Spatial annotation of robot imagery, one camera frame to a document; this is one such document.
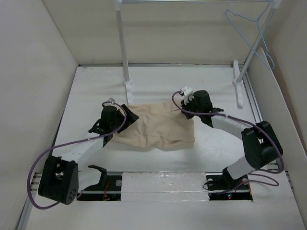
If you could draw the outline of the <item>white clothes rack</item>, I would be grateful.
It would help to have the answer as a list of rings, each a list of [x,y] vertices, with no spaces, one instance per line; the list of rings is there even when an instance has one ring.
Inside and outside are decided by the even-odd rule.
[[[126,97],[127,97],[128,104],[133,103],[132,80],[129,74],[129,63],[128,63],[128,58],[127,58],[127,51],[126,51],[124,32],[123,32],[123,23],[122,23],[122,18],[121,18],[121,6],[123,4],[140,4],[140,3],[175,3],[175,1],[174,0],[115,0],[114,1],[114,9],[116,12],[121,58],[122,58],[122,63],[123,63],[123,77],[124,77],[123,82],[126,88]],[[236,91],[236,104],[237,104],[237,107],[240,109],[243,108],[243,105],[244,105],[243,77],[251,63],[253,56],[257,54],[256,49],[258,48],[260,41],[265,41],[263,37],[263,33],[265,32],[268,24],[271,22],[274,13],[276,12],[276,10],[281,4],[281,1],[280,0],[269,0],[267,1],[267,3],[268,3],[268,6],[265,9],[267,10],[269,7],[271,7],[271,9],[262,27],[259,26],[259,22],[260,22],[261,17],[263,16],[263,13],[261,13],[257,19],[253,20],[251,18],[234,13],[233,11],[230,11],[230,10],[226,11],[226,13],[231,13],[234,16],[238,16],[248,21],[256,23],[258,31],[259,31],[259,35],[255,39],[254,44],[249,45],[250,52],[244,63],[243,69],[239,70],[238,61],[237,60],[233,61],[233,75],[234,75],[233,86]]]

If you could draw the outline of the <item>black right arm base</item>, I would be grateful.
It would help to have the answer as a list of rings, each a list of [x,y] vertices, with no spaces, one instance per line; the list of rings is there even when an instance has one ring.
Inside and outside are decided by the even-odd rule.
[[[208,191],[210,201],[252,201],[250,186],[243,183],[245,179],[248,179],[247,175],[228,181],[222,173],[207,173],[203,189]]]

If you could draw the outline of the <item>beige trousers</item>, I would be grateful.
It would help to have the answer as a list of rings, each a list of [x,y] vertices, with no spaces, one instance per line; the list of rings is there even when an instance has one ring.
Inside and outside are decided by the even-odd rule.
[[[139,119],[112,138],[113,142],[161,150],[194,146],[194,121],[186,119],[172,101],[128,105]]]

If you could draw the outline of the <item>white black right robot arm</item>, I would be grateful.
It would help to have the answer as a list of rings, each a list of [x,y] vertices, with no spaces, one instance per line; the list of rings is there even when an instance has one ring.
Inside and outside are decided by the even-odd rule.
[[[247,174],[262,171],[264,166],[276,159],[284,164],[282,146],[269,122],[254,124],[224,114],[223,109],[213,106],[206,90],[193,92],[190,87],[184,86],[177,93],[183,98],[177,108],[186,119],[197,116],[203,124],[225,131],[243,143],[244,156],[224,168],[220,178],[207,183],[209,190],[215,190],[217,185],[225,190],[232,189],[244,182]]]

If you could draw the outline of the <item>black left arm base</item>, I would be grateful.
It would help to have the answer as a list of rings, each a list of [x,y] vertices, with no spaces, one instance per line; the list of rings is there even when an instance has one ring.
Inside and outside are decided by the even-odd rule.
[[[111,173],[102,184],[95,184],[85,188],[77,197],[77,201],[120,201],[122,188],[122,174]]]

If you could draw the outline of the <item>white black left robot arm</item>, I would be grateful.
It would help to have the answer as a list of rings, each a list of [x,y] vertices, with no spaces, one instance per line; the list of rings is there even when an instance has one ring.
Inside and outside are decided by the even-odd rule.
[[[103,103],[101,117],[89,129],[83,140],[61,156],[50,155],[45,161],[38,194],[42,197],[69,205],[85,189],[107,190],[110,179],[107,170],[89,165],[89,172],[82,171],[87,158],[95,154],[112,139],[114,134],[127,129],[139,119],[125,104]]]

